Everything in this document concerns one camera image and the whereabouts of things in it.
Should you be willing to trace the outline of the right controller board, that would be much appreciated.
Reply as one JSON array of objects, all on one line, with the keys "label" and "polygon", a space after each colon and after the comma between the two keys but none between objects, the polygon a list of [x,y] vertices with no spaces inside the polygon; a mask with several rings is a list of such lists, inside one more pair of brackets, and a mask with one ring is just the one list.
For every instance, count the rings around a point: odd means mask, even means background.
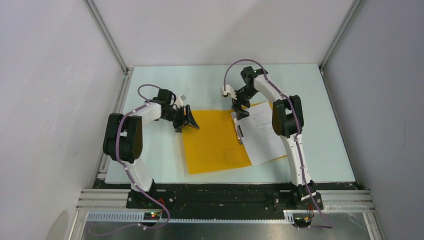
[{"label": "right controller board", "polygon": [[312,220],[313,218],[311,217],[294,217],[293,225],[300,229],[310,228]]}]

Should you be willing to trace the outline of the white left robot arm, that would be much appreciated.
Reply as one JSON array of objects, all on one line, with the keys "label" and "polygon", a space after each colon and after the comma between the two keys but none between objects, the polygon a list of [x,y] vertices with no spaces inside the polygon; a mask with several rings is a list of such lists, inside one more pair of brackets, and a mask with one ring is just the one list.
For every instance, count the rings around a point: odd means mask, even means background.
[{"label": "white left robot arm", "polygon": [[143,127],[151,122],[165,120],[172,123],[175,132],[184,127],[198,130],[184,96],[176,96],[171,90],[159,88],[157,96],[146,99],[144,104],[126,114],[111,113],[108,116],[102,150],[118,162],[127,174],[131,189],[139,192],[138,201],[145,208],[157,204],[158,195],[152,191],[154,179],[149,175],[140,156],[143,150]]}]

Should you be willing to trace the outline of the controller board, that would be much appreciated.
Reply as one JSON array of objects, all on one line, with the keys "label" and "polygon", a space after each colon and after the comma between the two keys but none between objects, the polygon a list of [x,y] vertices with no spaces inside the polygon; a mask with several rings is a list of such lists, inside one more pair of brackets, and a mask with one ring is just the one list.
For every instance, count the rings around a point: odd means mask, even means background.
[{"label": "controller board", "polygon": [[161,217],[162,217],[161,212],[149,211],[149,212],[144,212],[143,214],[144,221],[158,221],[161,219]]},{"label": "controller board", "polygon": [[300,229],[310,228],[312,220],[313,218],[311,217],[294,217],[293,225]]}]

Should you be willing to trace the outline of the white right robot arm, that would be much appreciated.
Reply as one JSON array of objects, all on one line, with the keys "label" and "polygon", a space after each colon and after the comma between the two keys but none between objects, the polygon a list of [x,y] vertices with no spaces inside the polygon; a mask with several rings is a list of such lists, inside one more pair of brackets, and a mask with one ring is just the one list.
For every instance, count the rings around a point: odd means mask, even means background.
[{"label": "white right robot arm", "polygon": [[297,209],[303,209],[316,196],[315,183],[309,174],[302,145],[304,116],[302,101],[298,95],[288,95],[268,78],[267,71],[243,68],[240,75],[245,86],[238,90],[230,89],[235,118],[240,121],[250,114],[250,100],[261,93],[272,103],[271,124],[273,131],[283,142],[289,169],[291,195],[290,202]]}]

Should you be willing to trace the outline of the front aluminium rail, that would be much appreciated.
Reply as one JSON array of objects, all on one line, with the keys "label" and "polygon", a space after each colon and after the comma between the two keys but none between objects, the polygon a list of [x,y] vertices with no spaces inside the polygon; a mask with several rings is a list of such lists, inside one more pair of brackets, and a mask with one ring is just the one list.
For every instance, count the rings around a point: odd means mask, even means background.
[{"label": "front aluminium rail", "polygon": [[[86,211],[88,220],[104,222],[164,223],[166,212],[158,207],[127,208],[132,202],[125,189],[84,189],[76,205]],[[376,205],[368,190],[321,190],[317,203],[323,214],[375,213]],[[212,203],[209,206],[183,201],[166,193],[165,206],[171,223],[276,223],[292,224],[294,217],[319,216],[319,211],[289,209],[280,201],[271,203]],[[143,220],[144,212],[161,212],[160,220]]]}]

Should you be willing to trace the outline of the aluminium frame rail right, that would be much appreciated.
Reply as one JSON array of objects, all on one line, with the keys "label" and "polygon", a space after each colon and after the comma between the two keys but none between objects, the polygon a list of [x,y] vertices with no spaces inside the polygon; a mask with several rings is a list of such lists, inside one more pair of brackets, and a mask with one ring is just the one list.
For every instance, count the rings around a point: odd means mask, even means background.
[{"label": "aluminium frame rail right", "polygon": [[336,31],[336,34],[334,38],[332,39],[329,48],[324,54],[324,57],[322,61],[319,64],[319,70],[321,72],[321,75],[324,75],[325,69],[332,59],[334,53],[338,49],[340,43],[342,42],[344,36],[349,31],[352,23],[354,22],[356,16],[358,15],[360,9],[362,8],[363,4],[365,3],[365,0],[353,0],[345,17],[343,18],[338,30]]}]

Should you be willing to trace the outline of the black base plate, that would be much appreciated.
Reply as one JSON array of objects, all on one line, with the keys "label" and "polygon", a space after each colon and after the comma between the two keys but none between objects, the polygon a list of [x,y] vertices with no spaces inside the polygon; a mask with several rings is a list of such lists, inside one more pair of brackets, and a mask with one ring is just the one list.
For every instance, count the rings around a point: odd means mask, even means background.
[{"label": "black base plate", "polygon": [[168,193],[171,197],[177,197],[184,202],[199,203],[208,207],[211,204],[269,204],[272,201],[281,202],[283,207],[296,210],[323,209],[317,201],[321,199],[321,190],[358,190],[354,182],[333,182],[315,184],[316,196],[313,199],[296,202],[291,193],[289,183],[273,184],[157,184],[147,197],[141,192],[128,190],[127,197],[131,202],[126,204],[129,209],[137,207],[158,207],[166,212],[170,219],[169,209],[166,207]]}]

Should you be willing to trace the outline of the aluminium frame rail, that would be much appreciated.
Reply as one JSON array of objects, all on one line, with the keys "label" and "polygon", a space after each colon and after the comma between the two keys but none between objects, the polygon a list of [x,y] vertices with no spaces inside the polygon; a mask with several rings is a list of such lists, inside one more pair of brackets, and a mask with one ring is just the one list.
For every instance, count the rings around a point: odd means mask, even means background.
[{"label": "aluminium frame rail", "polygon": [[118,45],[116,44],[111,32],[108,29],[106,22],[104,21],[96,3],[94,0],[83,0],[88,12],[90,13],[94,23],[96,24],[100,34],[102,35],[106,45],[111,51],[112,56],[115,58],[119,68],[124,74],[127,74],[129,67],[124,61],[122,54],[119,51]]},{"label": "aluminium frame rail", "polygon": [[349,31],[352,23],[354,22],[356,16],[358,15],[360,9],[362,8],[363,4],[365,3],[365,0],[353,0],[345,17],[343,18],[338,30],[336,31],[336,34],[334,38],[332,39],[329,48],[324,54],[324,57],[322,61],[319,64],[319,70],[321,72],[321,75],[324,75],[325,69],[332,59],[334,53],[338,49],[340,43],[342,42],[344,36]]}]

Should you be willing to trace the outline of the aluminium frame rail left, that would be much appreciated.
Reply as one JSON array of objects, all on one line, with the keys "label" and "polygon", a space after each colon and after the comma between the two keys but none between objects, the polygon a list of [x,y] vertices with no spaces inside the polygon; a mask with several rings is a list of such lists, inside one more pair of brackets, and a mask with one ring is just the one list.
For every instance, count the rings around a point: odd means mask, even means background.
[{"label": "aluminium frame rail left", "polygon": [[111,32],[108,29],[106,22],[104,21],[96,3],[94,0],[83,0],[88,12],[90,13],[94,23],[96,24],[100,34],[102,35],[106,45],[111,51],[112,56],[115,58],[119,68],[124,74],[127,74],[129,67],[124,61],[122,54],[119,51],[118,45],[116,44]]}]

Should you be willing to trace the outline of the metal folder clip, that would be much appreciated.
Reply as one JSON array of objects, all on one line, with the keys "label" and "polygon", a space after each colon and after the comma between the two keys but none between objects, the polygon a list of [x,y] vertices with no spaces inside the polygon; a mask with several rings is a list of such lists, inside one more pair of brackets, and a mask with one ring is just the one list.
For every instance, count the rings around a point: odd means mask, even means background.
[{"label": "metal folder clip", "polygon": [[239,121],[237,120],[237,114],[233,111],[231,112],[231,118],[233,120],[233,125],[234,125],[234,130],[235,130],[235,135],[237,137],[237,141],[240,145],[243,145],[243,133],[242,130],[240,128],[240,124]]}]

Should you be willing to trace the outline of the yellow plastic folder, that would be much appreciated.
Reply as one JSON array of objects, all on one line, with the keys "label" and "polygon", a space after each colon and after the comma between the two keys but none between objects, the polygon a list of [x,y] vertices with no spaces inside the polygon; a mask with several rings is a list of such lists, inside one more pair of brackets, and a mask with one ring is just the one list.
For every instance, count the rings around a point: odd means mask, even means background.
[{"label": "yellow plastic folder", "polygon": [[232,110],[194,110],[200,129],[182,130],[188,173],[202,174],[252,166],[238,143]]}]

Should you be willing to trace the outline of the left controller board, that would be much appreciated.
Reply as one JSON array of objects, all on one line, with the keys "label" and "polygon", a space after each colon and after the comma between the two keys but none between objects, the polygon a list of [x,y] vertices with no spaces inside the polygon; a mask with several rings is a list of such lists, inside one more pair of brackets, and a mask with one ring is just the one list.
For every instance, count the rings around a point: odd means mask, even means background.
[{"label": "left controller board", "polygon": [[149,212],[144,212],[143,214],[144,221],[158,221],[161,219],[161,217],[162,217],[161,212],[149,211]]}]

